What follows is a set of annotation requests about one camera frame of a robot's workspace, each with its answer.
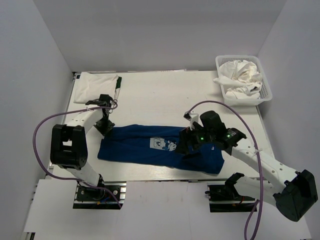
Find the blue t-shirt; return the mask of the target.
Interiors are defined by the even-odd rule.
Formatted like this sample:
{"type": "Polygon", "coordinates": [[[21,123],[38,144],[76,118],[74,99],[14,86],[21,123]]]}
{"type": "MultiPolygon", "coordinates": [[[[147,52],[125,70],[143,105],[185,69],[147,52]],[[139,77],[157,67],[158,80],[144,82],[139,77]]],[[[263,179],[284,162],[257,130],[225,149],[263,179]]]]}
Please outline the blue t-shirt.
{"type": "Polygon", "coordinates": [[[97,158],[103,161],[163,166],[217,175],[223,168],[222,151],[214,144],[179,154],[179,126],[132,124],[114,127],[100,143],[97,158]]]}

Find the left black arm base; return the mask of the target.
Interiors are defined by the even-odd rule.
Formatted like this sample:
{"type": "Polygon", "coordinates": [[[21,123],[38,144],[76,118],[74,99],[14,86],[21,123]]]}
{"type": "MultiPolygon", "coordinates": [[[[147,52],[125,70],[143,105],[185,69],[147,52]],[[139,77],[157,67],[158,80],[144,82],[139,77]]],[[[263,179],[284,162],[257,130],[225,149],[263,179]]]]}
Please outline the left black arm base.
{"type": "MultiPolygon", "coordinates": [[[[122,206],[126,197],[127,184],[111,183],[105,185],[122,206]]],[[[77,185],[73,201],[73,209],[81,210],[119,210],[120,207],[111,194],[105,190],[97,190],[77,185]]]]}

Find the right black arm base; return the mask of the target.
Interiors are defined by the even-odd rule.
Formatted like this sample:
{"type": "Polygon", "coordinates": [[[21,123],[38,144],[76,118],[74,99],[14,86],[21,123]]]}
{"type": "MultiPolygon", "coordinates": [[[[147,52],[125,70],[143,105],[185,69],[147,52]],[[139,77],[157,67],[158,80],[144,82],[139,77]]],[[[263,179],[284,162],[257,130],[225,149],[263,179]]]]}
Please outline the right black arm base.
{"type": "Polygon", "coordinates": [[[205,195],[209,200],[211,213],[249,213],[254,208],[256,199],[249,196],[233,194],[222,184],[208,185],[205,195]]]}

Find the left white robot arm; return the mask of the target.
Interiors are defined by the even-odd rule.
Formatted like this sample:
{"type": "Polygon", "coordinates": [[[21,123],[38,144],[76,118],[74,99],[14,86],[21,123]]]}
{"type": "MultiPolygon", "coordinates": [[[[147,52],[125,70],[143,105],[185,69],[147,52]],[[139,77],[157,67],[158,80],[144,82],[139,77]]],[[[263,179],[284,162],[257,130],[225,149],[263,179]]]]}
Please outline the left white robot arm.
{"type": "Polygon", "coordinates": [[[101,94],[98,99],[87,101],[86,110],[69,123],[56,124],[52,128],[51,163],[67,170],[79,183],[88,186],[88,193],[96,200],[105,196],[106,187],[102,184],[102,176],[87,162],[86,135],[91,128],[96,128],[102,136],[112,130],[115,124],[109,120],[109,115],[115,104],[111,96],[101,94]]]}

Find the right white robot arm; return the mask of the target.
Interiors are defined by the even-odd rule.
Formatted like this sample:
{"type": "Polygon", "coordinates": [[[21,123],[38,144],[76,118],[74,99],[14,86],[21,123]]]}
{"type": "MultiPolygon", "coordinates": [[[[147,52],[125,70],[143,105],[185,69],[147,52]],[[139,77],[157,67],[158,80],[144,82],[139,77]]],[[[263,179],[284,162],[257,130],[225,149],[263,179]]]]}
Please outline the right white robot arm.
{"type": "Polygon", "coordinates": [[[311,172],[306,169],[297,171],[263,150],[257,150],[243,132],[227,128],[215,111],[201,115],[186,112],[183,117],[189,121],[189,127],[179,133],[177,153],[188,155],[205,144],[214,144],[219,150],[262,172],[267,181],[260,183],[257,179],[236,172],[225,181],[221,193],[211,189],[206,191],[212,200],[250,197],[276,207],[293,222],[298,222],[318,201],[316,181],[311,172]]]}

